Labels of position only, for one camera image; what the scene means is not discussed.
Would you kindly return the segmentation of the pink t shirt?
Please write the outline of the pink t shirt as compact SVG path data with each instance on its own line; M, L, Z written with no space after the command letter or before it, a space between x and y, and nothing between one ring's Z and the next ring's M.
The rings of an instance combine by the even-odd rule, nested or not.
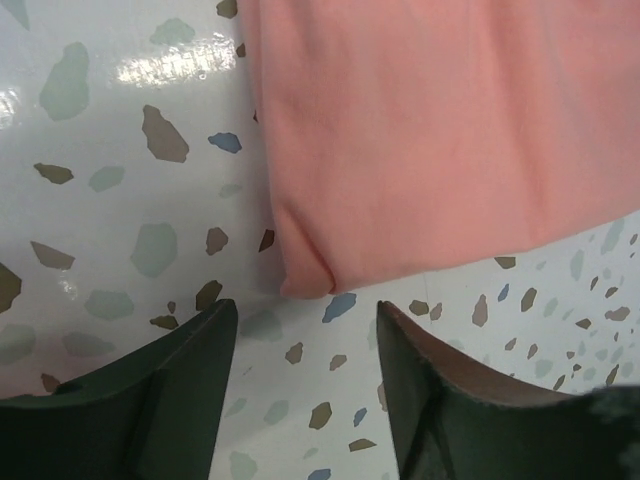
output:
M238 18L287 296L639 207L635 1L242 1Z

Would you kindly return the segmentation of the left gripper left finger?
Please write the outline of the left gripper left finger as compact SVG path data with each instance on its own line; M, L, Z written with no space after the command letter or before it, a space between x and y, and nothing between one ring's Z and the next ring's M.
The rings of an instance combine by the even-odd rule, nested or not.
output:
M219 300L49 396L3 400L2 478L208 478L237 328Z

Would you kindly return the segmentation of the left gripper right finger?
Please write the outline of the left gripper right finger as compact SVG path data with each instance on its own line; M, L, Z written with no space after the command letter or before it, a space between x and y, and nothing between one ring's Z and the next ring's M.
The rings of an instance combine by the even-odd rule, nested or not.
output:
M383 390L402 479L639 476L639 388L569 395L496 371L377 305Z

